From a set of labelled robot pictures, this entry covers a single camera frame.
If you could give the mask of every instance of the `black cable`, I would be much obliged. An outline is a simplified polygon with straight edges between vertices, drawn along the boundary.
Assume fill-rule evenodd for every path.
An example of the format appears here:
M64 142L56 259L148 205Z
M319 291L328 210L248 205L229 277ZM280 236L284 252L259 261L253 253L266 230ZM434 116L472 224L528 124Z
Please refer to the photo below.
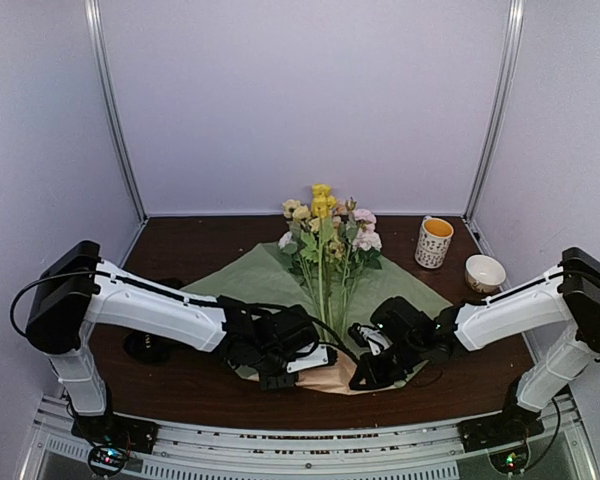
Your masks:
M106 272L98 272L96 270L81 270L81 271L69 272L69 273L59 273L58 275L50 275L48 277L39 278L35 282L31 282L29 285L22 288L16 294L16 296L13 297L13 301L11 302L11 308L9 309L9 320L11 321L11 326L16 331L16 333L18 335L20 335L21 337L27 338L27 334L23 330L21 330L20 327L18 327L18 324L16 323L16 318L15 318L16 307L18 306L18 302L20 301L20 299L22 298L22 296L25 293L27 293L33 287L37 287L38 285L40 285L42 283L51 282L53 280L59 280L61 278L77 277L77 276L81 276L81 275L102 275L105 277L111 276Z
M549 450L551 450L551 447L555 443L556 438L558 438L558 433L560 433L560 423L562 423L562 415L560 413L560 407L558 406L558 402L556 402L555 398L552 398L551 401L553 402L553 406L555 407L556 413L558 414L558 421L556 423L556 429L553 432L553 436L551 437L551 441L549 442L549 445L547 445L547 448L544 449L544 452L542 452L540 454L540 456L536 459L535 462L533 462L528 467L525 467L525 469L524 469L525 472L528 472L532 468L535 468L536 466L538 466L538 464L542 461L542 459L544 457L546 457L547 453L549 453Z
M424 384L421 383L414 383L414 381L410 381L409 383L407 383L407 386L410 386L412 388L426 388L426 387L430 387L431 385L433 385L434 383L438 383L440 381L440 379L442 378L442 375L444 374L444 371L441 368L438 368L438 375L433 379L430 380Z
M256 308L266 308L269 310L290 311L291 313L293 313L295 315L299 314L297 310L294 310L291 307L286 307L284 305L276 305L273 303L254 303L254 304L249 304L248 306L256 307ZM315 323L316 325L325 329L329 333L329 335L331 335L331 337L335 340L336 344L338 344L338 348L340 350L342 350L347 356L349 356L356 365L359 365L360 361L358 360L358 357L355 355L355 353L353 353L351 350L349 350L349 348L342 341L342 338L340 338L340 335L338 335L333 328L331 328L329 325L327 325L326 323L324 323L322 320L320 320L318 318L312 317L311 315L306 314L306 313L305 313L305 315L307 317L309 317L309 319L313 323Z
M91 445L91 450L89 450L89 453L87 454L87 466L89 467L89 470L91 470L91 473L93 473L94 475L97 476L102 476L102 474L99 471L96 471L93 469L93 467L91 466L91 461L94 460L97 457L97 452L105 452L105 454L107 456L111 456L110 451L113 450L116 454L117 454L117 458L122 462L118 467L116 467L115 469L111 470L111 472L107 472L105 475L105 478L109 478L109 477L113 477L114 475L119 474L124 467L126 466L127 462L131 459L131 455L128 453L128 450L122 450L119 447L116 447L112 444L108 444L108 443L103 443L101 445L98 445L97 443L95 443L93 440L91 440L85 433L84 430L82 430L82 425L80 425L80 422L77 420L76 416L76 411L73 408L73 404L71 403L71 397L67 397L67 414L74 420L75 424L78 427L78 430L80 431L80 434L82 435L82 438L84 438L89 445Z

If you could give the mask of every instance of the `pink flower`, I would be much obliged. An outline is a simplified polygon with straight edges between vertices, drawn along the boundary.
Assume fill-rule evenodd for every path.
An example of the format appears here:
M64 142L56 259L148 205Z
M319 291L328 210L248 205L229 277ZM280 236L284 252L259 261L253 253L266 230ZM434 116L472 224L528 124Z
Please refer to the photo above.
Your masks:
M356 219L356 222L367 222L367 223L376 223L376 216L371 213L369 210L364 208L358 208L353 211L353 218Z
M375 248L376 250L382 249L382 241L380 240L380 235L375 232L365 232L364 230L358 230L358 235L353 240L353 249L358 250L362 249L365 252Z

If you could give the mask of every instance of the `white panel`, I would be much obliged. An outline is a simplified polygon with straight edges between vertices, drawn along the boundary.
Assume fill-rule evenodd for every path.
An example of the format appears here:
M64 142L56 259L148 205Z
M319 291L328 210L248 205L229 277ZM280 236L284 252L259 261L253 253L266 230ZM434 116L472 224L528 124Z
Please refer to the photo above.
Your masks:
M477 221L516 285L580 246L600 260L600 1L527 2ZM543 351L563 326L535 332ZM574 394L600 461L600 365Z
M0 0L0 479L56 389L9 326L12 297L83 238L120 259L137 226L98 82L82 2Z
M316 181L379 212L464 211L506 0L103 0L150 214L277 212Z

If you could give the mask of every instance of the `wooden table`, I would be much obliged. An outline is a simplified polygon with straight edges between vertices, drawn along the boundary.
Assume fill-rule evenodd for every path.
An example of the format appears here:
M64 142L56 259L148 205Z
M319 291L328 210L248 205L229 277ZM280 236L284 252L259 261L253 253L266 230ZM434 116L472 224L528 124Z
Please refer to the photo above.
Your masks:
M464 262L478 253L459 218L442 268L427 271L413 260L421 218L380 217L386 257L451 302L476 298L465 285ZM126 264L149 279L177 277L193 282L238 259L260 242L277 240L286 229L275 217L151 219ZM128 333L99 325L91 346L101 375L113 392L116 411L222 427L332 429L404 425L486 413L501 408L509 384L532 366L521 336L492 344L442 368L421 372L400 390L357 396L304 389L262 392L214 357L178 349L164 365L140 365L121 344Z

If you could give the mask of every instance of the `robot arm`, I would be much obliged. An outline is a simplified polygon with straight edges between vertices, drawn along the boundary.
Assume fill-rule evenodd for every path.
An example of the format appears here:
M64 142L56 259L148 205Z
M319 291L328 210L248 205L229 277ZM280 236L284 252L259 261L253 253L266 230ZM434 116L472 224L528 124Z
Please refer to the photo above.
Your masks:
M313 319L301 307L273 313L185 293L132 275L98 253L97 244L81 242L32 284L37 290L26 328L26 338L47 355L67 389L79 436L108 443L105 437L116 431L137 430L115 425L111 394L89 349L97 323L166 337L232 366L250 366L265 389L292 386L297 371L335 362L335 352L319 345Z
M478 304L447 308L433 321L406 300L393 298L371 322L392 342L378 356L393 349L391 355L407 370L423 360L446 361L510 335L565 322L545 358L510 386L502 412L460 424L465 450L502 445L527 431L541 432L542 409L600 357L600 263L580 249L568 249L558 266L538 278Z

